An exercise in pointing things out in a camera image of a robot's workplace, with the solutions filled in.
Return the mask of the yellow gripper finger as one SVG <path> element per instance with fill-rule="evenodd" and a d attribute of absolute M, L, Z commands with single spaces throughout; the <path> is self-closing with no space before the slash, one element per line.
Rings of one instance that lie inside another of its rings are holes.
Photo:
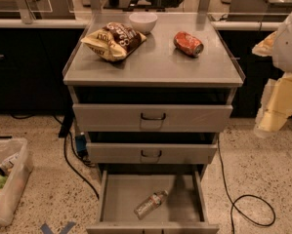
<path fill-rule="evenodd" d="M 269 79 L 264 87 L 254 133 L 266 138 L 278 132 L 292 116 L 292 73 L 277 80 Z"/>
<path fill-rule="evenodd" d="M 259 57 L 271 57 L 276 31 L 268 35 L 252 49 L 252 53 Z"/>

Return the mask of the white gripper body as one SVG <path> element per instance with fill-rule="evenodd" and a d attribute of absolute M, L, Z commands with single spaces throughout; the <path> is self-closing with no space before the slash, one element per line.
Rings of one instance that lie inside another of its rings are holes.
<path fill-rule="evenodd" d="M 292 73 L 292 12 L 276 31 L 271 56 L 275 67 Z"/>

